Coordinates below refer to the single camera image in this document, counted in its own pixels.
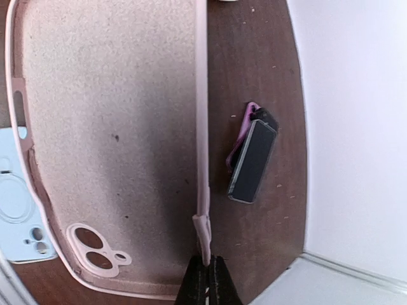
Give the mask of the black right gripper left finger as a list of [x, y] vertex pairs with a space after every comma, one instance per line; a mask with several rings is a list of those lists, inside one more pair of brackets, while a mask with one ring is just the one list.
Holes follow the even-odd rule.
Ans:
[[207, 268], [200, 255], [194, 255], [188, 264], [175, 305], [205, 305], [207, 296]]

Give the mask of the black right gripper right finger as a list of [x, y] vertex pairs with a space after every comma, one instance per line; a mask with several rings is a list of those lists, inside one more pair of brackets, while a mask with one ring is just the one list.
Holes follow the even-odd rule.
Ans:
[[221, 256], [211, 257], [208, 276], [210, 305], [243, 305]]

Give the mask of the black-screen phone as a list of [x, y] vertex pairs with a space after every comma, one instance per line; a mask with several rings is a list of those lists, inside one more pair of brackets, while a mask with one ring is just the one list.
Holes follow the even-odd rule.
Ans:
[[251, 204], [256, 199], [277, 132], [260, 119], [252, 122], [228, 188], [231, 200]]

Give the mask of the light blue phone case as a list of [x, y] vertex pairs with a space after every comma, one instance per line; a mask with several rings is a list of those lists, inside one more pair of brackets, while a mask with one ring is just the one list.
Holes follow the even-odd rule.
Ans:
[[15, 264], [57, 257], [25, 182], [10, 127], [1, 129], [1, 251]]

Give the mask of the pink phone case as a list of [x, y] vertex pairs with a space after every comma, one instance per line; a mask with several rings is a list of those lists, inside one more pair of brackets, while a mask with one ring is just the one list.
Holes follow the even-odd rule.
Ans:
[[207, 3], [11, 1], [5, 76], [17, 150], [71, 275], [174, 300], [207, 239]]

